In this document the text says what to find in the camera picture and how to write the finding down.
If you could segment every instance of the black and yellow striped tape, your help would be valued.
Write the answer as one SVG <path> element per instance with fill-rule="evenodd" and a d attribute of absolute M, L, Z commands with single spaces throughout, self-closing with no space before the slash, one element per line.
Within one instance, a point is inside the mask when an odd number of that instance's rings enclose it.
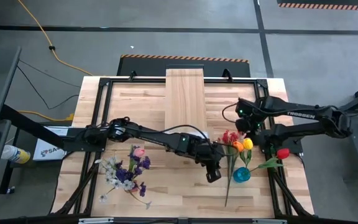
<path fill-rule="evenodd" d="M 338 9 L 338 10 L 358 10 L 358 5 L 340 4 L 306 4 L 306 3 L 279 3 L 280 7 L 292 7 L 299 9 Z"/>
<path fill-rule="evenodd" d="M 162 55 L 121 55 L 121 58 L 157 58 L 157 59 L 182 59 L 182 60 L 209 60 L 217 62 L 244 62 L 249 63 L 246 59 L 234 58 L 212 58 L 212 57 L 187 57 L 187 56 L 162 56 Z"/>

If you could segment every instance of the blue vase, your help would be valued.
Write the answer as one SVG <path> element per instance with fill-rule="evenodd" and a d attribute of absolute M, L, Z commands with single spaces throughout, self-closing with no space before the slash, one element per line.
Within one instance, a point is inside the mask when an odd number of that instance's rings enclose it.
<path fill-rule="evenodd" d="M 248 168 L 240 167 L 233 173 L 234 181 L 243 183 L 251 178 L 251 173 Z"/>

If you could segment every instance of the pink tulip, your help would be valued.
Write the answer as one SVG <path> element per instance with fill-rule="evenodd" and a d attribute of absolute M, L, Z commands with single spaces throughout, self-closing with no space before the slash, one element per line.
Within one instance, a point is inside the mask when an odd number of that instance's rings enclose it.
<path fill-rule="evenodd" d="M 145 150 L 142 148 L 137 148 L 134 151 L 134 156 L 142 157 L 145 154 Z"/>

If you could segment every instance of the yellow tulip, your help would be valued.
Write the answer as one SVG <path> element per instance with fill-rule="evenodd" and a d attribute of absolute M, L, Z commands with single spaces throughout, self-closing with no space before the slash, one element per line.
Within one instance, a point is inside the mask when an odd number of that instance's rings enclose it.
<path fill-rule="evenodd" d="M 244 146 L 244 149 L 247 150 L 251 150 L 254 147 L 254 143 L 252 143 L 252 140 L 250 138 L 245 138 L 242 145 Z"/>

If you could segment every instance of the flower bouquet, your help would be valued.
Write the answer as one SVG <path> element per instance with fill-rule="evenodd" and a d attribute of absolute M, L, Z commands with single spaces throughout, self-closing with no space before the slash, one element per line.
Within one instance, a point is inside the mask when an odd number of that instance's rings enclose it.
<path fill-rule="evenodd" d="M 139 190 L 141 197 L 145 196 L 146 185 L 144 182 L 138 184 L 136 178 L 140 176 L 144 170 L 150 169 L 150 158 L 148 156 L 143 157 L 145 150 L 139 146 L 131 146 L 131 152 L 129 153 L 129 165 L 128 170 L 123 168 L 122 161 L 118 162 L 117 158 L 111 157 L 108 160 L 97 160 L 95 163 L 100 163 L 102 168 L 106 172 L 106 183 L 112 185 L 112 188 L 99 196 L 99 201 L 104 203 L 107 201 L 107 194 L 114 189 L 123 189 L 125 192 L 133 196 L 134 199 L 146 205 L 146 209 L 150 208 L 152 202 L 145 203 L 135 196 L 135 192 Z"/>
<path fill-rule="evenodd" d="M 227 156 L 227 192 L 226 192 L 226 201 L 225 205 L 227 205 L 227 198 L 229 195 L 229 188 L 232 177 L 237 183 L 242 183 L 250 179 L 251 172 L 256 169 L 264 169 L 269 167 L 280 167 L 283 164 L 277 163 L 279 159 L 285 159 L 289 155 L 288 149 L 281 149 L 277 151 L 277 157 L 272 157 L 264 163 L 257 166 L 255 169 L 249 170 L 247 167 L 252 158 L 252 148 L 254 144 L 250 138 L 246 138 L 246 134 L 242 133 L 229 133 L 229 130 L 226 130 L 223 134 L 222 139 L 218 138 L 218 142 L 224 146 L 226 146 L 226 152 L 229 155 Z M 241 160 L 246 165 L 245 167 L 240 167 L 236 171 L 234 171 L 234 165 L 236 163 L 237 158 L 240 156 Z"/>

